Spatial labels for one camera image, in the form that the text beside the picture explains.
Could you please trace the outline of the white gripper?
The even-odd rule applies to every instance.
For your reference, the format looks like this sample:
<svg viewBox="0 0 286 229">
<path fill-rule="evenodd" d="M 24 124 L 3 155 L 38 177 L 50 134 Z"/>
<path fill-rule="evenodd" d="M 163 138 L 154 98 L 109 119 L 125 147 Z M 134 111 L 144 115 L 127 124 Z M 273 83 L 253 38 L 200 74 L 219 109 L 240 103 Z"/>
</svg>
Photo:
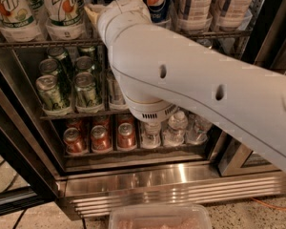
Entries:
<svg viewBox="0 0 286 229">
<path fill-rule="evenodd" d="M 97 24 L 103 43 L 109 47 L 125 29 L 141 24 L 151 24 L 151 16 L 141 0 L 115 0 L 104 5 L 87 4 L 84 10 L 93 25 Z"/>
</svg>

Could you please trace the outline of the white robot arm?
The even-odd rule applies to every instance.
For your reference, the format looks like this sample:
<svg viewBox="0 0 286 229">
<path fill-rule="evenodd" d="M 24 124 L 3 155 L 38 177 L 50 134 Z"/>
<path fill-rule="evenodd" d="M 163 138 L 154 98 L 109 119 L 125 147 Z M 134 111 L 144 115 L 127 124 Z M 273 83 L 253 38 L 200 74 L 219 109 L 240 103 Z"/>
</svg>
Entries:
<svg viewBox="0 0 286 229">
<path fill-rule="evenodd" d="M 142 0 L 85 8 L 131 113 L 200 115 L 286 173 L 286 75 L 233 59 L 153 24 Z"/>
</svg>

